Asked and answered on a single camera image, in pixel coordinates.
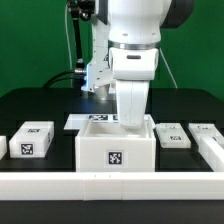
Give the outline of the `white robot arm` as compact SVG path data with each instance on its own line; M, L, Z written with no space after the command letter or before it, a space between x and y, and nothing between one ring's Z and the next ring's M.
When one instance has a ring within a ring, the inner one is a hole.
M119 124L138 129L150 81L158 65L162 29L181 26L195 0L81 0L80 15L92 20L92 59L85 91L116 94Z

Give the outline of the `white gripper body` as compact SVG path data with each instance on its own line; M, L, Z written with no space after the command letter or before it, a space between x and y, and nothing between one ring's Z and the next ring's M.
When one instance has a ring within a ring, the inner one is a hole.
M117 115L122 127L128 129L142 127L148 90L148 81L116 81Z

